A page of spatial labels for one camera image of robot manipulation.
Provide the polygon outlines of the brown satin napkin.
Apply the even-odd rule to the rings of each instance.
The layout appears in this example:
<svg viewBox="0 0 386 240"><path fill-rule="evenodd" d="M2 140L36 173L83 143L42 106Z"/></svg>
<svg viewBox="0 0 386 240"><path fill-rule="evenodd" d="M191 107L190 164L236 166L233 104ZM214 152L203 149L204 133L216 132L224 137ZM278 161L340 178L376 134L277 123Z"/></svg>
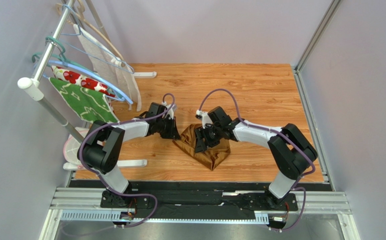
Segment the brown satin napkin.
<svg viewBox="0 0 386 240"><path fill-rule="evenodd" d="M189 125L180 134L180 139L173 140L172 142L187 156L213 171L230 155L229 140L222 139L220 144L215 147L209 148L204 152L195 152L196 134L194 130L198 127L202 127L202 124Z"/></svg>

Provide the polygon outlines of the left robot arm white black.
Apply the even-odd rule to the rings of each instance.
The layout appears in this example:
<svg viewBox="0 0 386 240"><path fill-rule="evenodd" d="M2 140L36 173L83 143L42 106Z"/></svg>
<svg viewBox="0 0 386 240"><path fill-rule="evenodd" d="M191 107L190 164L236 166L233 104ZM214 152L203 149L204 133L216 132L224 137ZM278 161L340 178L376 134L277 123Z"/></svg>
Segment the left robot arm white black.
<svg viewBox="0 0 386 240"><path fill-rule="evenodd" d="M118 161L124 142L159 134L163 139L178 140L180 135L174 116L175 104L151 103L148 111L124 122L93 122L80 144L77 158L82 166L98 175L105 185L107 200L127 204L137 197L130 193L131 184L123 176Z"/></svg>

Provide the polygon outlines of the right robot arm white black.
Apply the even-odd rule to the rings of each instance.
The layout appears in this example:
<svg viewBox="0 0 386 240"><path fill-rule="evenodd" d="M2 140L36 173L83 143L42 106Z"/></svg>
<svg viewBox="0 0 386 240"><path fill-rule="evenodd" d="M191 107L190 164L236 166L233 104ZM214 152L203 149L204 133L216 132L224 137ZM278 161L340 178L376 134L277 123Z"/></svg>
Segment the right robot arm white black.
<svg viewBox="0 0 386 240"><path fill-rule="evenodd" d="M279 169L268 188L275 200L284 199L318 157L312 144L291 123L284 127L253 124L239 117L232 119L219 106L210 112L197 110L196 117L202 122L195 129L196 153L219 145L222 139L252 143L271 151Z"/></svg>

